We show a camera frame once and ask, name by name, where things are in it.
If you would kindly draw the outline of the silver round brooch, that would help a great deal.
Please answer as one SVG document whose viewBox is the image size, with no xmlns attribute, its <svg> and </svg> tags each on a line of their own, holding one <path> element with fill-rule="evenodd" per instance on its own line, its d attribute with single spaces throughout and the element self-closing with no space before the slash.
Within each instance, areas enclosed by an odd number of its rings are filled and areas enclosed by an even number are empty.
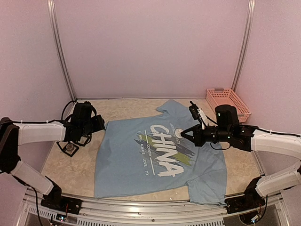
<svg viewBox="0 0 301 226">
<path fill-rule="evenodd" d="M 72 152 L 74 150 L 74 145 L 70 143 L 70 144 L 67 144 L 65 146 L 65 148 L 66 148 L 66 151 Z"/>
</svg>

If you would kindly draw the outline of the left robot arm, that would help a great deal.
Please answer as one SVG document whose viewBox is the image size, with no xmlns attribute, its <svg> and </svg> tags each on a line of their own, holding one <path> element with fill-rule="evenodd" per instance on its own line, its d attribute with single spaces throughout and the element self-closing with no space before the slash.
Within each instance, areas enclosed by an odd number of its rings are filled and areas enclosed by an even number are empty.
<svg viewBox="0 0 301 226">
<path fill-rule="evenodd" d="M 13 121 L 8 117 L 0 120 L 0 171 L 12 175 L 26 186 L 43 194 L 55 209 L 62 209 L 66 199 L 61 188 L 51 179 L 23 162 L 18 148 L 40 142 L 65 142 L 78 149 L 92 140 L 92 134 L 105 129 L 101 115 L 88 101 L 76 103 L 72 114 L 65 119 L 51 121 Z"/>
</svg>

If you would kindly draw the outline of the light blue printed t-shirt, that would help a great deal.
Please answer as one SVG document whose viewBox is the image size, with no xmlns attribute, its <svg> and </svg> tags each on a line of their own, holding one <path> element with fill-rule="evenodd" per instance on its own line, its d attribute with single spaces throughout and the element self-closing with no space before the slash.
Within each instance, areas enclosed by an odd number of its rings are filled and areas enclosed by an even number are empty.
<svg viewBox="0 0 301 226">
<path fill-rule="evenodd" d="M 168 100 L 159 115 L 110 121 L 97 153 L 95 198 L 187 187 L 191 202 L 225 205 L 227 168 L 219 143 L 196 147 L 175 130 L 195 125 L 187 107 Z"/>
</svg>

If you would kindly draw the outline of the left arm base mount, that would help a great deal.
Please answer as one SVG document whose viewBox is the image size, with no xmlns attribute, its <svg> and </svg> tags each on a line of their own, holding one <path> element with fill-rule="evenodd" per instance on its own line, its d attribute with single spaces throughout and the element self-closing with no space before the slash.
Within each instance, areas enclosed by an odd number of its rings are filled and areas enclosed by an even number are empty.
<svg viewBox="0 0 301 226">
<path fill-rule="evenodd" d="M 41 206 L 65 212 L 67 214 L 71 213 L 78 215 L 82 206 L 82 200 L 61 196 L 58 199 L 58 201 L 54 201 L 49 198 L 43 197 L 41 201 Z"/>
</svg>

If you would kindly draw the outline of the pink plastic basket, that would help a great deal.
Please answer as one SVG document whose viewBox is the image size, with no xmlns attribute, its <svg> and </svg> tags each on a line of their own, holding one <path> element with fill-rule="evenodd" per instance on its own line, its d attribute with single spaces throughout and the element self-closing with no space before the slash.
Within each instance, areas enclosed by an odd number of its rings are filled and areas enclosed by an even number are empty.
<svg viewBox="0 0 301 226">
<path fill-rule="evenodd" d="M 249 108 L 232 89 L 207 89 L 206 100 L 213 111 L 219 105 L 230 105 L 235 107 L 240 123 L 247 122 L 251 115 Z"/>
</svg>

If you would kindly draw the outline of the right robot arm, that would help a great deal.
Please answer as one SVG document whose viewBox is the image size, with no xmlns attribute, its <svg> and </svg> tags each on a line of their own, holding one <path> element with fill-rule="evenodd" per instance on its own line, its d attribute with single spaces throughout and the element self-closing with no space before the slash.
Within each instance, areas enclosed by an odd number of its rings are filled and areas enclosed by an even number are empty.
<svg viewBox="0 0 301 226">
<path fill-rule="evenodd" d="M 207 116 L 194 103 L 189 107 L 193 119 L 199 121 L 189 129 L 181 132 L 181 136 L 195 146 L 203 146 L 206 142 L 216 144 L 227 142 L 231 147 L 247 152 L 270 152 L 301 158 L 301 136 L 299 134 L 275 132 L 257 126 L 241 125 L 235 107 L 219 105 L 215 108 L 216 124 L 209 126 L 204 119 Z M 253 179 L 241 197 L 240 204 L 245 209 L 252 208 L 259 197 L 273 192 L 288 189 L 301 183 L 301 162 L 269 176 Z"/>
</svg>

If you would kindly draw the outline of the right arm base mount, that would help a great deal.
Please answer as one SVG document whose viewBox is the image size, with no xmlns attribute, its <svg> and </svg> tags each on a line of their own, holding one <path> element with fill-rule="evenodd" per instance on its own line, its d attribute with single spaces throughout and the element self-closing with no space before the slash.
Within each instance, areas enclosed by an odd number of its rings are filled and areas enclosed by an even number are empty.
<svg viewBox="0 0 301 226">
<path fill-rule="evenodd" d="M 234 198 L 228 198 L 225 200 L 227 205 L 227 213 L 237 213 L 242 212 L 250 209 L 254 209 L 259 207 L 260 205 L 265 205 L 266 202 L 263 198 L 252 198 L 246 196 L 239 196 Z"/>
</svg>

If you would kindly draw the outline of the orange round brooch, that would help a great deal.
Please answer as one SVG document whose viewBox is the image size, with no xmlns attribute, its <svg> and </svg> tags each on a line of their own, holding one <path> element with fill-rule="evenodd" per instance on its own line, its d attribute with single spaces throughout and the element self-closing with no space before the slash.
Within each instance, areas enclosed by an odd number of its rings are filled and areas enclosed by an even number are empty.
<svg viewBox="0 0 301 226">
<path fill-rule="evenodd" d="M 177 128 L 174 133 L 177 138 L 182 138 L 182 135 L 181 135 L 182 132 L 183 132 L 182 129 Z"/>
</svg>

